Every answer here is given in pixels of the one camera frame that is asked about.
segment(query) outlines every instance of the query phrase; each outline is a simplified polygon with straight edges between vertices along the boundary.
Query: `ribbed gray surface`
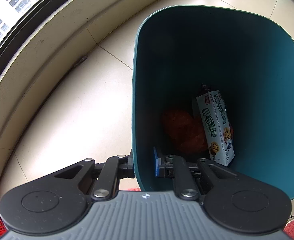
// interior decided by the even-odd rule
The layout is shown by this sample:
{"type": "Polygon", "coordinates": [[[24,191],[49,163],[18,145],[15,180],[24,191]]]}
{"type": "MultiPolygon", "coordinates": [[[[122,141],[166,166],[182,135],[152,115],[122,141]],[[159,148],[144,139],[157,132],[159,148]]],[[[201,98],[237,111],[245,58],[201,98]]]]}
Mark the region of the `ribbed gray surface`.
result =
{"type": "Polygon", "coordinates": [[[110,201],[95,203],[76,226],[51,236],[24,236],[10,231],[3,240],[288,240],[282,231],[266,236],[242,236],[209,220],[198,203],[174,192],[120,191],[110,201]]]}

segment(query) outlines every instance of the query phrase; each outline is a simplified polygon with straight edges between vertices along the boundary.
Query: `tile floor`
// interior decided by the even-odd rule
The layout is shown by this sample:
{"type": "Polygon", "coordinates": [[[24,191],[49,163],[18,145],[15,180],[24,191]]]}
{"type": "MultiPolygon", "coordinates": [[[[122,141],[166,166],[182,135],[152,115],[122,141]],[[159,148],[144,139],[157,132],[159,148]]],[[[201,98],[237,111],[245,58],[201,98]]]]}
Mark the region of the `tile floor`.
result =
{"type": "MultiPolygon", "coordinates": [[[[294,0],[158,0],[106,37],[55,90],[23,136],[0,182],[9,189],[87,157],[104,162],[131,149],[135,36],[143,20],[170,5],[235,8],[263,15],[294,39],[294,0]]],[[[120,188],[137,187],[135,179],[120,188]]]]}

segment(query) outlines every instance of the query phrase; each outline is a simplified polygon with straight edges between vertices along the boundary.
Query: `white object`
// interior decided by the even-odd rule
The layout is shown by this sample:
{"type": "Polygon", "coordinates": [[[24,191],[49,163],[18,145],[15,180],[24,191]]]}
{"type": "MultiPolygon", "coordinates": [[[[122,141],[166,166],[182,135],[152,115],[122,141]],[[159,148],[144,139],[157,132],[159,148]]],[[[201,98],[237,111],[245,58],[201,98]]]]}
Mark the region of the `white object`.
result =
{"type": "Polygon", "coordinates": [[[235,154],[225,102],[219,90],[201,95],[196,100],[205,129],[210,158],[227,166],[235,154]]]}

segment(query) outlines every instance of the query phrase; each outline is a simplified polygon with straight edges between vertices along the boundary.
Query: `metal screw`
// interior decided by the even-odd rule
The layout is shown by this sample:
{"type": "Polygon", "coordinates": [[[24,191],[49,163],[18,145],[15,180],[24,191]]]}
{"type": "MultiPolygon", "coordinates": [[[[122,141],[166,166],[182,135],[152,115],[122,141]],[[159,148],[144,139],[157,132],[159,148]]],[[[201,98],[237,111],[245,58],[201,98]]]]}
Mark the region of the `metal screw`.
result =
{"type": "Polygon", "coordinates": [[[197,191],[194,189],[188,188],[182,191],[182,195],[184,197],[195,197],[197,195],[197,191]]]}
{"type": "Polygon", "coordinates": [[[98,189],[95,190],[94,196],[95,197],[107,197],[109,195],[109,191],[106,189],[98,189]]]}
{"type": "Polygon", "coordinates": [[[172,154],[168,154],[165,156],[165,162],[167,163],[173,163],[173,159],[174,159],[175,155],[172,154]]]}

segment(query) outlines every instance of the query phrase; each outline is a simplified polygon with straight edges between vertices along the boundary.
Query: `cookie picture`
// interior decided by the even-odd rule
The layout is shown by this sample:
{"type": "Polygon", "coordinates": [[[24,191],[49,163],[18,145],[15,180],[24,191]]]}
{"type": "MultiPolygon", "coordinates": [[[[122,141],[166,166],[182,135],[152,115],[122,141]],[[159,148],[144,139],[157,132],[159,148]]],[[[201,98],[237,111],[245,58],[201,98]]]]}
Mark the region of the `cookie picture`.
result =
{"type": "Polygon", "coordinates": [[[210,144],[210,153],[215,156],[217,152],[219,152],[219,145],[216,142],[212,142],[210,144]]]}
{"type": "Polygon", "coordinates": [[[224,136],[225,143],[227,143],[227,139],[230,139],[231,138],[231,136],[230,136],[230,130],[227,127],[224,128],[224,134],[223,134],[223,136],[224,136]]]}

